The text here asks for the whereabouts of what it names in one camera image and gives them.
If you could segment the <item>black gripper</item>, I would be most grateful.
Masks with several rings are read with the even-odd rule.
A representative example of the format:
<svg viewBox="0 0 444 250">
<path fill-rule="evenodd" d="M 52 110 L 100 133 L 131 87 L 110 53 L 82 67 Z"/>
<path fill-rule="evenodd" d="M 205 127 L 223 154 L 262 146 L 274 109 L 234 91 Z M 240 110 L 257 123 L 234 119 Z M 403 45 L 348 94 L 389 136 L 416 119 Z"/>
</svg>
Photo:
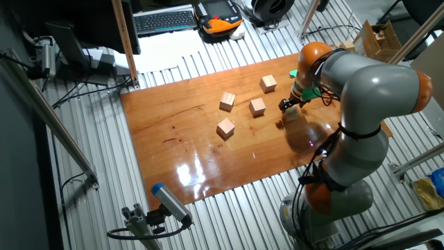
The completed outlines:
<svg viewBox="0 0 444 250">
<path fill-rule="evenodd" d="M 281 102 L 279 103 L 279 109 L 282 113 L 284 113 L 289 107 L 299 105 L 300 110 L 304 110 L 307 106 L 305 105 L 306 103 L 308 103 L 308 101 L 303 101 L 297 97 L 290 97 L 289 99 L 281 100 Z"/>
</svg>

